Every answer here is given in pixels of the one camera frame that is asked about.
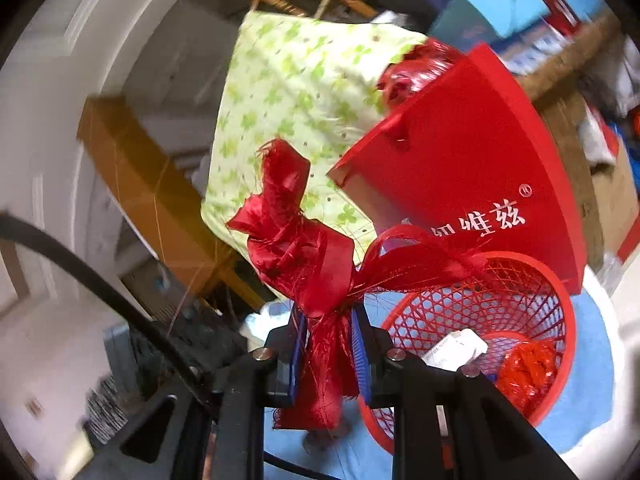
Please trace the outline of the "red ribbon bow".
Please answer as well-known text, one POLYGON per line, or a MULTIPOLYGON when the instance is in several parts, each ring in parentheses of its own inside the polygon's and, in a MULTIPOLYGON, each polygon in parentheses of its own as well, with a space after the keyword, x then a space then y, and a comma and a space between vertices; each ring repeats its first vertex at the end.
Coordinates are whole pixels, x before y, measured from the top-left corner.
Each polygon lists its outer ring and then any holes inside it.
POLYGON ((346 398, 358 396, 352 351, 352 307, 375 292, 423 292, 483 274, 486 258, 458 252, 416 226, 398 224, 379 235, 361 263, 355 242, 302 211, 310 163, 285 140, 259 150, 262 190, 247 198, 228 227, 247 234, 250 262, 260 279, 306 316, 309 339, 296 399, 273 426, 334 429, 346 398))

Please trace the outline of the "white printed paper box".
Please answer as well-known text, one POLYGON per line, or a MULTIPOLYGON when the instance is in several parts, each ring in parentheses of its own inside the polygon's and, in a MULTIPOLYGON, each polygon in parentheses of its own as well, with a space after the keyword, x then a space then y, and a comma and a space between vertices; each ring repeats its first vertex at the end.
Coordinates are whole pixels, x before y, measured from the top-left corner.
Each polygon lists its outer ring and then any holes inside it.
POLYGON ((455 330, 442 338, 422 356, 422 361, 427 366, 439 370, 456 372, 463 365, 484 356, 487 351, 488 343, 474 330, 464 328, 455 330))

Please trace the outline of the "red plastic bag ball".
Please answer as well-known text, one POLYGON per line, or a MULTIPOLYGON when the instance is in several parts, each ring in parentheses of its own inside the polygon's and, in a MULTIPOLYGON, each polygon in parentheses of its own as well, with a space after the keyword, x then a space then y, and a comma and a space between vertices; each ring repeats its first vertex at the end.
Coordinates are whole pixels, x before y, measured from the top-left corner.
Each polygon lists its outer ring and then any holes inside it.
POLYGON ((502 361, 496 386, 529 418, 546 397, 557 372, 552 340, 521 342, 502 361))

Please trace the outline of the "blue blanket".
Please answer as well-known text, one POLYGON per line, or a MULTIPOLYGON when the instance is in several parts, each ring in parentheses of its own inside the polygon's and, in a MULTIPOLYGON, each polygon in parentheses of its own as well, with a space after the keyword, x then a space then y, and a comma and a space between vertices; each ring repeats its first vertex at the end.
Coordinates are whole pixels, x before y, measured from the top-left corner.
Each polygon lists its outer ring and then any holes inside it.
MULTIPOLYGON (((538 426, 565 453, 612 416, 614 366, 610 341, 597 303, 585 290, 572 297, 577 344, 570 376, 559 399, 538 426)), ((343 403, 342 426, 314 439, 306 431, 277 430, 265 414, 265 448, 274 456, 340 479, 388 479, 392 456, 370 436, 355 399, 343 403)))

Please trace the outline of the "red mesh wastebasket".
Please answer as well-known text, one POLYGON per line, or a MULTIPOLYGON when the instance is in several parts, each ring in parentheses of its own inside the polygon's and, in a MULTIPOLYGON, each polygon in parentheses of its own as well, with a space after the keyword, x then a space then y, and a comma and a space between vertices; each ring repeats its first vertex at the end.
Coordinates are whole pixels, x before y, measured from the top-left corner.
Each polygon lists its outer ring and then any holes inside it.
POLYGON ((555 380, 528 418, 538 426, 559 399, 576 350, 576 321, 570 295, 542 262, 516 252, 488 252, 486 276, 460 284, 432 286, 424 292, 387 294, 393 304, 378 324, 393 344, 417 356, 455 330, 470 328, 488 343, 475 363, 497 381, 502 361, 521 342, 554 342, 555 380))

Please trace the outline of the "wooden bedside cabinet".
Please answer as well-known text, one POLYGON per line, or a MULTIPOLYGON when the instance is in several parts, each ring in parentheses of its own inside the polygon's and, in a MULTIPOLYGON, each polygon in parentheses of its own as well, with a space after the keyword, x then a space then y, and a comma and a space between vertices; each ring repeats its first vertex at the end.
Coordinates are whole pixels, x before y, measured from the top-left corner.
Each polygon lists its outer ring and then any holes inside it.
POLYGON ((240 254, 201 217, 201 195, 146 133, 121 96, 86 99, 77 139, 126 218, 195 297, 222 283, 251 308, 264 304, 239 277, 240 254))

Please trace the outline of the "red paper shopping bag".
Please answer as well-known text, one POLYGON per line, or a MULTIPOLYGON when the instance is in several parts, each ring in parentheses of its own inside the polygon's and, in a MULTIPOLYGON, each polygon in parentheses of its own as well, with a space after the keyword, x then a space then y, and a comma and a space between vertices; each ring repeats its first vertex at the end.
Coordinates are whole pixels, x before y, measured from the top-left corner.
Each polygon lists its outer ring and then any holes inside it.
POLYGON ((390 112, 329 170, 379 231, 418 226, 462 252, 520 252, 570 294, 587 264, 551 133, 486 44, 390 112))

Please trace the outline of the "red foil gift wrap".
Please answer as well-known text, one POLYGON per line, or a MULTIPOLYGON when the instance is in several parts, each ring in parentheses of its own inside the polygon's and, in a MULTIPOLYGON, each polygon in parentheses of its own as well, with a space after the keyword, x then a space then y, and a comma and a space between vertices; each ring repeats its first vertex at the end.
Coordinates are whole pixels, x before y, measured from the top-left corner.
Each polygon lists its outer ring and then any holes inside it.
POLYGON ((446 73, 464 54, 449 44, 427 38, 405 53, 397 63, 386 67, 376 88, 382 92, 385 105, 393 110, 420 93, 446 73))

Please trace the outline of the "green clover quilt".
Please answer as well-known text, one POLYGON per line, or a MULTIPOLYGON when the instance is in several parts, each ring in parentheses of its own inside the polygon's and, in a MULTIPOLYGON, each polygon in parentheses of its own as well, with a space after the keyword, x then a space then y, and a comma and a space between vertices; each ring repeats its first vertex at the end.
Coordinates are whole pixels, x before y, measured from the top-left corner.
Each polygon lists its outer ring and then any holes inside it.
POLYGON ((262 189, 260 148, 287 140, 310 162, 306 217, 355 242, 356 262, 376 237, 371 220, 334 184, 329 170, 386 115, 378 78, 426 37, 390 23, 346 24, 250 11, 239 28, 214 133, 201 216, 247 253, 227 226, 262 189))

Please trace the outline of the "light blue box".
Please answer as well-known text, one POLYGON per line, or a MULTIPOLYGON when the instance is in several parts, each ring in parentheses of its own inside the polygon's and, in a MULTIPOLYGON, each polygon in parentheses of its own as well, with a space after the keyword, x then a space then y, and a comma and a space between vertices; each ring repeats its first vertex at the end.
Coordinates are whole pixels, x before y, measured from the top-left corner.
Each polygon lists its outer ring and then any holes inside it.
POLYGON ((544 0, 451 0, 428 36, 468 52, 508 39, 548 14, 544 0))

